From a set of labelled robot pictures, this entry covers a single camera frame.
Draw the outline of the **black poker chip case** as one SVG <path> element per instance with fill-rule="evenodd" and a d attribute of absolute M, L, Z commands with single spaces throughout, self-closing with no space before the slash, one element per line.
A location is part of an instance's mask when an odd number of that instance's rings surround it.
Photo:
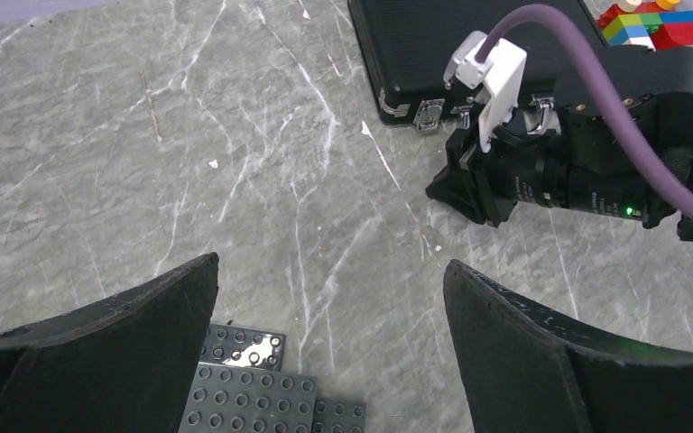
<path fill-rule="evenodd" d="M 514 9 L 551 5 L 564 13 L 595 51 L 608 47 L 585 1 L 519 0 L 358 0 L 347 1 L 379 117 L 388 125 L 414 124 L 437 129 L 459 108 L 475 103 L 478 90 L 444 79 L 457 47 L 473 31 L 490 32 Z M 552 93 L 558 75 L 572 66 L 554 34 L 537 23 L 523 23 L 505 36 L 527 52 L 519 103 Z M 429 115 L 417 126 L 420 115 Z"/>

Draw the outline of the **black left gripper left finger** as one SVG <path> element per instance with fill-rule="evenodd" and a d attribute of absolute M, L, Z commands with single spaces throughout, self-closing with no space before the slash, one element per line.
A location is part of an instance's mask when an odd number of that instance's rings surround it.
<path fill-rule="evenodd" d="M 219 258 L 0 334 L 0 432 L 176 432 Z"/>

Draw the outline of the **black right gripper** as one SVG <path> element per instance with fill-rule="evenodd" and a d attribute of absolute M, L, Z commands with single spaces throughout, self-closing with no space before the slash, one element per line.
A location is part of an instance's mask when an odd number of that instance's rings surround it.
<path fill-rule="evenodd" d="M 693 48 L 652 51 L 618 46 L 601 63 L 617 101 L 675 178 L 693 192 Z M 447 164 L 425 188 L 481 226 L 498 227 L 520 202 L 637 220 L 647 228 L 675 211 L 636 169 L 575 69 L 557 80 L 545 115 L 558 124 L 528 126 L 522 109 L 495 128 L 492 149 L 478 132 L 447 139 Z"/>

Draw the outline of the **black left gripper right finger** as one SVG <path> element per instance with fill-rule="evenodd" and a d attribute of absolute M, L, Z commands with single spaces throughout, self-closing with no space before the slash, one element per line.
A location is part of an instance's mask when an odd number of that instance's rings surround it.
<path fill-rule="evenodd" d="M 477 432 L 693 432 L 693 353 L 589 326 L 453 260 L 443 294 Z"/>

